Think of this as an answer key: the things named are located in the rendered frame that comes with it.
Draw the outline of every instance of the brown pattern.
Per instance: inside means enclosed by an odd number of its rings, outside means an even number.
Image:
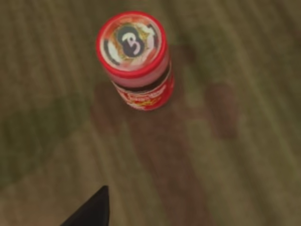
[[[186,134],[185,120],[204,116],[201,109],[190,109],[184,99],[184,88],[180,76],[183,67],[195,60],[191,49],[184,46],[171,47],[176,76],[176,88],[170,102],[152,112],[141,112],[122,103],[112,85],[103,83],[95,91],[95,104],[92,118],[100,133],[115,132],[125,117],[135,151],[141,162],[151,174],[155,187],[162,200],[172,226],[213,226],[204,193],[199,179],[190,162],[188,151],[191,149]],[[214,127],[217,137],[236,135],[235,104],[233,92],[225,84],[211,84],[205,92],[205,115]],[[226,101],[230,101],[228,114],[223,112]],[[107,121],[107,115],[113,121]]]

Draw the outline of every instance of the red lid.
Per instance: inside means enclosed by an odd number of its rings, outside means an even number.
[[[162,25],[137,11],[109,19],[98,33],[96,51],[105,69],[121,78],[138,78],[153,71],[167,49]]]

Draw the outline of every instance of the printed label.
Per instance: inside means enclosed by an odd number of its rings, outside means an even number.
[[[116,84],[115,88],[131,107],[139,110],[153,110],[163,105],[170,97],[174,88],[174,75],[169,67],[166,78],[153,90],[147,92],[131,92]]]

